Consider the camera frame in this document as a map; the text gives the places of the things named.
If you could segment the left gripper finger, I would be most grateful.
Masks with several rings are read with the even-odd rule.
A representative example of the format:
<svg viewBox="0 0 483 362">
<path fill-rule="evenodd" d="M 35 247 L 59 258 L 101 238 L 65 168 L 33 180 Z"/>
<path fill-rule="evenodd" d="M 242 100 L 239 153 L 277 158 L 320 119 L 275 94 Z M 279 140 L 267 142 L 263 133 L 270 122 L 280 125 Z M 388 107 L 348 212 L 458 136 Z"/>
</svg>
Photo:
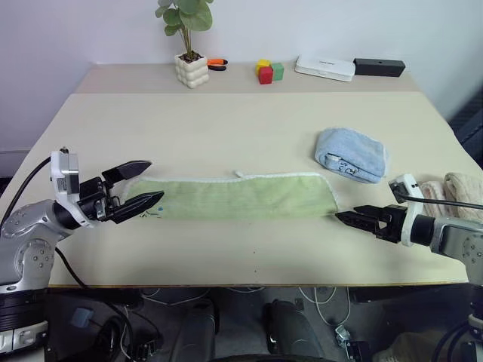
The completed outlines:
<svg viewBox="0 0 483 362">
<path fill-rule="evenodd" d="M 128 199 L 125 203 L 115 206 L 109 212 L 109 220 L 121 223 L 138 216 L 157 204 L 164 196 L 163 191 L 146 192 Z"/>
<path fill-rule="evenodd" d="M 114 186 L 116 183 L 139 176 L 151 165 L 151 161 L 128 161 L 124 164 L 103 171 L 102 175 L 107 186 Z"/>
</svg>

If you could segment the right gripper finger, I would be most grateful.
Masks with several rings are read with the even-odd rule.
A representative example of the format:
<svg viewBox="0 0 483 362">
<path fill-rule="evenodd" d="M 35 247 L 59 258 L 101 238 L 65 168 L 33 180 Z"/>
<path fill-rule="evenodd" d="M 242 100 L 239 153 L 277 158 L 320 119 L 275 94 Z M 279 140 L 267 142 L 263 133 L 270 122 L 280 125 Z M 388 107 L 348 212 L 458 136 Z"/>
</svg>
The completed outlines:
<svg viewBox="0 0 483 362">
<path fill-rule="evenodd" d="M 360 213 L 361 215 L 370 216 L 373 218 L 380 218 L 381 215 L 383 214 L 382 207 L 376 207 L 373 205 L 357 206 L 354 208 L 354 211 L 356 213 Z"/>
<path fill-rule="evenodd" d="M 370 232 L 373 235 L 378 235 L 380 232 L 379 218 L 375 213 L 345 211 L 336 213 L 335 217 L 344 225 L 353 227 L 354 229 Z"/>
</svg>

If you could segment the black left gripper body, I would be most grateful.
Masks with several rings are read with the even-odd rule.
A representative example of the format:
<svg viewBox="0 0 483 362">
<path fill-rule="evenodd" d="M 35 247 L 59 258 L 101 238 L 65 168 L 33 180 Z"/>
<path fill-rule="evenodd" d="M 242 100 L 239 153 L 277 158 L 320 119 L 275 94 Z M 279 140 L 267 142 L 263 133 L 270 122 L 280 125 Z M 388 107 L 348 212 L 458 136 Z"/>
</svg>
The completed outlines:
<svg viewBox="0 0 483 362">
<path fill-rule="evenodd" d="M 116 224 L 126 220 L 119 211 L 119 197 L 111 193 L 113 186 L 121 181 L 124 179 L 119 177 L 108 177 L 106 180 L 94 177 L 80 184 L 80 199 L 77 204 L 87 219 L 99 222 L 113 221 Z"/>
</svg>

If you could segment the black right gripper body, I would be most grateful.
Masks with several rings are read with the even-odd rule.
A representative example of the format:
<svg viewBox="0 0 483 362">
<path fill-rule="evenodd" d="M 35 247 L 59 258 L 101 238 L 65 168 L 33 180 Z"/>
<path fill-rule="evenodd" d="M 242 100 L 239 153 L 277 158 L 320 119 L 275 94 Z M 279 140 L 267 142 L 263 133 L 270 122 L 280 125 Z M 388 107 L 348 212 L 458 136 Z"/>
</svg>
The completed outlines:
<svg viewBox="0 0 483 362">
<path fill-rule="evenodd" d="M 384 223 L 385 226 L 378 226 L 376 238 L 397 244 L 401 241 L 401 231 L 404 225 L 407 208 L 397 205 L 389 205 L 380 208 L 377 214 L 377 223 Z"/>
</svg>

